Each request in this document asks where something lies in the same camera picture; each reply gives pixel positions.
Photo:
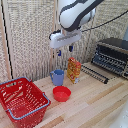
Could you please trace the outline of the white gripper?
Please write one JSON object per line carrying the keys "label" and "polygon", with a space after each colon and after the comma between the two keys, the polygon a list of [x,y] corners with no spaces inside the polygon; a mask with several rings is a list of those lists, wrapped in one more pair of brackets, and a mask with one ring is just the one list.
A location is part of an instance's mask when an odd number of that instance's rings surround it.
{"label": "white gripper", "polygon": [[[79,30],[74,30],[72,32],[67,32],[63,34],[61,30],[54,31],[49,36],[50,47],[53,49],[58,49],[62,46],[72,44],[81,39],[81,32]],[[69,46],[69,52],[73,51],[73,46]],[[62,55],[62,51],[58,50],[58,56]]]}

